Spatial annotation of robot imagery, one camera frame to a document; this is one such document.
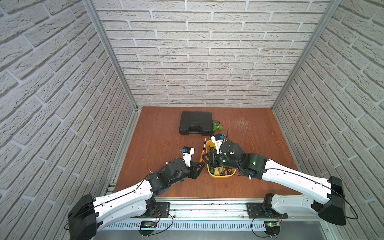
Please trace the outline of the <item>orange black screwdriver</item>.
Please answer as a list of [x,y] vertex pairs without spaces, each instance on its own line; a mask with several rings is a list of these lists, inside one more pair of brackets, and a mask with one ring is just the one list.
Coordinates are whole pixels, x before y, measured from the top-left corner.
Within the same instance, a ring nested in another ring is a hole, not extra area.
[[206,153],[206,142],[207,142],[207,139],[205,139],[204,144],[203,144],[203,150],[201,152],[200,163],[204,163],[205,162],[204,159],[203,159],[203,156]]

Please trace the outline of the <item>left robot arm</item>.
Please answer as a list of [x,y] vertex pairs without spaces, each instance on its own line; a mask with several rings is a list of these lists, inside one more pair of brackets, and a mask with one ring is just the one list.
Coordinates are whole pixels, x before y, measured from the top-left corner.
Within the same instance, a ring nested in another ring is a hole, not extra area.
[[98,231],[120,220],[152,215],[157,210],[155,197],[186,179],[197,179],[205,163],[174,159],[129,188],[93,197],[82,196],[68,213],[65,230],[71,240],[90,240]]

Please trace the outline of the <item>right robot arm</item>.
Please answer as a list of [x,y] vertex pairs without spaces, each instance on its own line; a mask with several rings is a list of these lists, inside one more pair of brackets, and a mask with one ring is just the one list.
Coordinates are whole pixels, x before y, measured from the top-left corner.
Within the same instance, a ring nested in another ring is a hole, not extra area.
[[310,176],[258,155],[247,154],[232,141],[216,144],[216,150],[203,159],[212,168],[235,169],[239,175],[276,183],[299,192],[295,196],[269,194],[265,196],[265,210],[276,214],[302,212],[316,214],[322,220],[346,225],[346,200],[343,182]]

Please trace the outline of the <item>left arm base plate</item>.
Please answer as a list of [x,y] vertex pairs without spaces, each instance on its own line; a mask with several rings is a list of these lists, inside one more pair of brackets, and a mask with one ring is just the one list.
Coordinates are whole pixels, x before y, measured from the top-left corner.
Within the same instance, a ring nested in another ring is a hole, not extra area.
[[170,202],[156,202],[155,205],[151,205],[150,210],[136,218],[168,218],[170,215],[170,204]]

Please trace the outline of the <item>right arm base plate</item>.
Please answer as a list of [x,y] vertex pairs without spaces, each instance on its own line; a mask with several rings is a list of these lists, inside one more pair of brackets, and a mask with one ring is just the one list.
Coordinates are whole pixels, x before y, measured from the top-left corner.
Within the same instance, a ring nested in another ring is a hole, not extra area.
[[246,203],[247,213],[250,219],[287,219],[288,214],[280,214],[271,206],[263,203]]

